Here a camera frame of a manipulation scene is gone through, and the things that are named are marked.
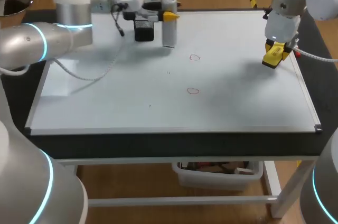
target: whiteboard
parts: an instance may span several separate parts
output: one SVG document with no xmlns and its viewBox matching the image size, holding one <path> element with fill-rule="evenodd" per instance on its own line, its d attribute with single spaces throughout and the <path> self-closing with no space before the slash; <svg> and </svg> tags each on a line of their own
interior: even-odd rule
<svg viewBox="0 0 338 224">
<path fill-rule="evenodd" d="M 291 54 L 276 69 L 265 54 L 262 11 L 181 12 L 177 46 L 134 40 L 133 22 L 92 15 L 93 45 L 62 57 L 90 83 L 46 66 L 27 127 L 32 135 L 309 132 L 319 119 Z"/>
</svg>

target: small drawn circle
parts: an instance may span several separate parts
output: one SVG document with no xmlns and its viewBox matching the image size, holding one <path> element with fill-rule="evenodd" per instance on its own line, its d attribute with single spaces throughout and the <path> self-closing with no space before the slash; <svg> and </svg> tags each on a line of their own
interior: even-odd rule
<svg viewBox="0 0 338 224">
<path fill-rule="evenodd" d="M 190 58 L 189 58 L 190 60 L 193 60 L 193 61 L 197 61 L 197 60 L 200 60 L 201 58 L 199 57 L 199 56 L 197 56 L 196 54 L 191 54 L 190 55 Z"/>
<path fill-rule="evenodd" d="M 200 91 L 196 88 L 187 88 L 186 91 L 190 94 L 190 95 L 196 95 L 198 94 Z"/>
</svg>

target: black cable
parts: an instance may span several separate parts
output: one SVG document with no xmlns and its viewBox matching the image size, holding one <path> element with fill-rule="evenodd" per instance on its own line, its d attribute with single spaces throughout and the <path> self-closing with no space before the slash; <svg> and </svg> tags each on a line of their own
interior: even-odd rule
<svg viewBox="0 0 338 224">
<path fill-rule="evenodd" d="M 117 6 L 117 14 L 116 14 L 116 17 L 114 16 L 114 8 L 115 6 Z M 128 7 L 128 4 L 114 4 L 111 9 L 110 9 L 110 13 L 111 13 L 111 16 L 112 18 L 114 19 L 114 22 L 115 22 L 115 26 L 118 30 L 118 32 L 120 32 L 120 35 L 121 36 L 125 36 L 125 32 L 123 31 L 123 29 L 120 27 L 120 25 L 117 23 L 117 20 L 118 20 L 118 16 L 120 15 L 120 12 L 123 10 L 123 9 L 126 9 Z"/>
</svg>

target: wooden floor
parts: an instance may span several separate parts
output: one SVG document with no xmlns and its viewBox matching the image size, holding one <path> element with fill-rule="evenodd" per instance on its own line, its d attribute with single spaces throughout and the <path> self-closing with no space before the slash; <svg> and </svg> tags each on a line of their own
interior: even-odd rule
<svg viewBox="0 0 338 224">
<path fill-rule="evenodd" d="M 182 8 L 250 8 L 249 0 L 179 0 Z M 256 0 L 258 7 L 268 7 L 271 0 Z M 32 10 L 54 8 L 52 0 L 34 0 Z M 20 24 L 24 14 L 1 18 L 1 27 Z M 338 59 L 338 21 L 317 22 L 332 57 Z M 296 162 L 276 162 L 281 185 L 296 169 Z M 79 167 L 89 198 L 173 197 L 193 195 L 228 195 L 232 192 L 187 189 L 179 186 L 169 164 L 105 165 Z M 253 183 L 243 195 L 262 195 L 264 182 Z M 272 220 L 265 205 L 124 207 L 89 209 L 87 224 L 106 223 L 302 223 L 296 203 L 282 220 Z"/>
</svg>

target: clear plastic box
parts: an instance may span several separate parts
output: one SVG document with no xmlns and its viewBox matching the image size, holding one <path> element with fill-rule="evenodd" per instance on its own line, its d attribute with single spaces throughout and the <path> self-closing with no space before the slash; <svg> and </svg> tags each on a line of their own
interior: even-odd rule
<svg viewBox="0 0 338 224">
<path fill-rule="evenodd" d="M 263 175 L 263 162 L 249 162 L 248 169 L 254 170 L 253 175 L 220 174 L 183 170 L 181 163 L 173 163 L 173 170 L 179 176 L 181 186 L 218 189 L 218 190 L 244 190 L 252 181 L 259 180 Z"/>
</svg>

